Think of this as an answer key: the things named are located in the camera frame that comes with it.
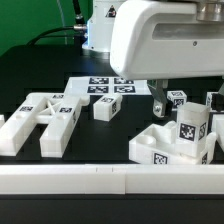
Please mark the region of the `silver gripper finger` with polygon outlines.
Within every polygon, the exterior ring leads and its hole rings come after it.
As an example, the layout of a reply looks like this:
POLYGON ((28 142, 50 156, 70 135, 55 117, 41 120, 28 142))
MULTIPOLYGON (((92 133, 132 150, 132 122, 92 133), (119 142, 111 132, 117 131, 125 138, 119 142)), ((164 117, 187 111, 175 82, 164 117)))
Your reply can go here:
POLYGON ((217 93, 212 95, 211 108, 218 112, 224 111, 224 83, 217 93))

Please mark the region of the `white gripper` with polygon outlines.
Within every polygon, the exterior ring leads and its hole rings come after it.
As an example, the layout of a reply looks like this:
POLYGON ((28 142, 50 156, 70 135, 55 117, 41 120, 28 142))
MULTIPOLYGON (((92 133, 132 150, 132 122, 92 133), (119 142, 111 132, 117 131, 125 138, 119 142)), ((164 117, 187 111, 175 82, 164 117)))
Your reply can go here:
POLYGON ((154 115, 168 117, 167 79, 224 75, 224 0, 127 0, 115 18, 110 65, 125 79, 148 79, 154 115))

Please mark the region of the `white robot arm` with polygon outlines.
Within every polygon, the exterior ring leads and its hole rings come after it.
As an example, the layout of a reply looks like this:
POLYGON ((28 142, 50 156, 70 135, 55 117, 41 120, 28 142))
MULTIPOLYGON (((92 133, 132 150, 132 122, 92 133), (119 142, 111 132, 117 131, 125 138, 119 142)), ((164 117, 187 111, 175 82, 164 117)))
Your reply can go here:
POLYGON ((170 79, 224 76, 224 0, 93 0, 83 50, 146 80, 164 117, 170 79))

